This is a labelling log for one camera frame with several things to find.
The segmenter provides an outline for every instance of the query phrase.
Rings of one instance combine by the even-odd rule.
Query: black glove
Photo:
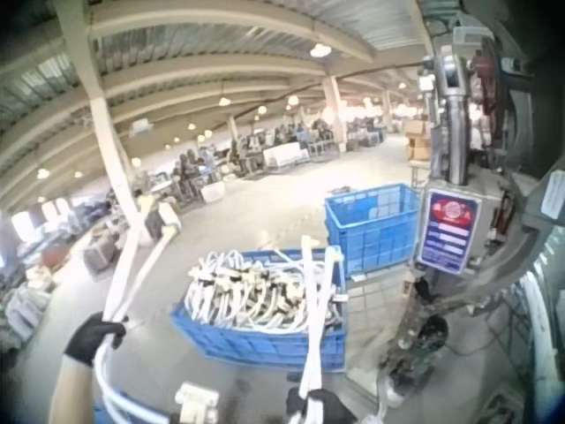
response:
[[[116,349],[125,336],[125,327],[121,322],[104,322],[102,312],[91,315],[74,332],[64,354],[91,367],[98,347],[108,334],[115,335],[112,347]]]
[[[339,397],[324,389],[312,390],[308,393],[311,399],[319,400],[324,405],[324,423],[323,424],[353,424],[357,422],[357,417],[342,404]],[[286,398],[286,413],[294,415],[301,412],[306,415],[308,403],[298,395],[298,387],[289,390]]]

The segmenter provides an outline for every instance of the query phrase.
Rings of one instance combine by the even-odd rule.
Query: blue plastic crate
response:
[[[300,250],[283,250],[293,260],[302,258]],[[252,261],[284,262],[272,251],[245,252],[243,256]],[[315,261],[324,260],[324,249],[314,249]],[[334,284],[346,292],[343,265],[335,264]],[[345,336],[347,316],[343,304],[339,304],[343,323],[324,334],[321,344],[321,365],[326,372],[343,371],[345,366]],[[185,336],[198,346],[209,358],[223,360],[239,365],[278,367],[288,370],[301,370],[308,353],[306,333],[270,335],[258,331],[238,331],[220,329],[213,325],[195,322],[186,312],[182,299],[171,313],[171,318]]]
[[[406,261],[418,227],[417,193],[404,184],[326,199],[330,245],[342,248],[345,276]]]

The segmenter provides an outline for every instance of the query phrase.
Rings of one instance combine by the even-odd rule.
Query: white bin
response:
[[[223,183],[223,181],[205,185],[204,187],[202,187],[200,192],[202,193],[202,198],[206,203],[212,203],[213,201],[219,201],[225,197],[226,185]]]

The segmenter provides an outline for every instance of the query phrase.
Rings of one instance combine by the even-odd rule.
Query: concrete floor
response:
[[[172,328],[168,312],[185,292],[187,270],[208,252],[297,247],[302,234],[325,243],[323,199],[329,190],[341,186],[367,188],[391,182],[410,183],[405,144],[404,138],[389,137],[376,148],[347,153],[330,163],[310,163],[281,175],[233,181],[227,186],[225,199],[184,215],[182,232],[132,305],[129,315],[133,329],[112,360],[114,385],[141,402],[176,412],[173,400],[176,390],[182,382],[194,382],[221,393],[224,417],[221,422],[283,422],[284,400],[292,385],[284,372],[234,367],[206,359]],[[57,278],[60,285],[54,292],[49,312],[11,373],[18,422],[25,424],[46,421],[64,347],[72,332],[91,313],[102,310],[111,275],[94,281],[78,255]],[[374,290],[381,297],[373,296],[375,303],[369,308],[385,307],[380,316],[392,316],[395,310],[400,311],[400,286],[383,283]],[[380,330],[391,326],[377,313],[370,319],[380,323],[377,326]],[[461,330],[457,331],[454,345],[461,345],[462,350],[470,350],[488,339],[486,329],[476,325],[477,321],[459,316],[455,321]],[[350,333],[357,334],[353,328]],[[439,366],[425,393],[392,412],[387,422],[465,422],[478,402],[488,396],[482,391],[485,373],[491,372],[491,360],[503,360],[500,352],[493,353],[491,349],[465,359],[446,354],[442,361],[445,364]],[[489,379],[487,392],[500,381],[515,378],[511,367],[501,365],[496,370],[497,375]],[[325,384],[359,418],[374,410],[373,403],[359,396],[341,375],[329,376]]]

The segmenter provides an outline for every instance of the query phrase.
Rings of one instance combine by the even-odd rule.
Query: white wire harness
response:
[[[294,261],[275,250],[282,262],[249,261],[240,252],[211,252],[189,272],[185,308],[191,319],[216,327],[281,335],[308,328],[304,259]],[[313,281],[321,281],[326,264],[313,261]],[[331,285],[331,294],[338,287]],[[343,301],[343,295],[336,300]],[[325,325],[342,322],[335,304]]]
[[[132,284],[128,286],[133,259],[139,245],[139,238],[153,204],[154,198],[152,196],[139,198],[140,211],[136,222],[127,234],[124,251],[120,256],[112,278],[106,307],[102,316],[104,321],[121,322],[125,318],[135,294],[143,285],[165,247],[180,230],[180,227],[176,224],[163,227],[162,238],[154,246],[151,254],[139,270],[138,275],[133,279]],[[111,342],[112,337],[106,337],[94,357],[94,375],[102,391],[102,401],[111,419],[117,424],[131,423],[130,417],[148,424],[168,424],[169,417],[167,415],[158,413],[129,399],[110,385],[109,356],[112,352]],[[215,407],[217,398],[217,393],[212,390],[196,388],[196,386],[192,386],[189,383],[183,384],[183,387],[176,395],[176,401],[182,405],[181,419],[183,420],[181,422],[214,423],[217,417],[210,412]]]
[[[179,231],[174,224],[163,227],[161,240],[128,285],[140,235],[153,204],[151,196],[139,198],[140,211],[127,234],[124,251],[112,279],[102,317],[104,321],[121,322],[125,318],[135,294]],[[322,333],[328,325],[342,319],[335,304],[330,301],[336,290],[331,280],[337,255],[333,247],[329,247],[325,262],[314,262],[312,244],[308,236],[303,237],[304,259],[301,261],[293,261],[276,251],[285,260],[283,263],[246,261],[236,251],[219,255],[211,253],[206,260],[200,260],[199,267],[190,271],[192,281],[185,296],[185,307],[195,321],[270,334],[308,330],[308,355],[299,391],[303,398],[309,390],[321,387]],[[345,301],[343,296],[338,299],[336,296],[336,301]],[[131,400],[110,385],[111,343],[112,337],[106,337],[94,357],[94,375],[111,419],[117,424],[130,423],[130,417],[148,424],[168,424],[167,415]],[[217,421],[217,392],[185,383],[175,399],[182,405],[181,422],[207,424]],[[314,402],[309,408],[304,423],[322,423],[321,404],[316,404]],[[296,418],[293,417],[291,422],[300,422],[301,417]]]

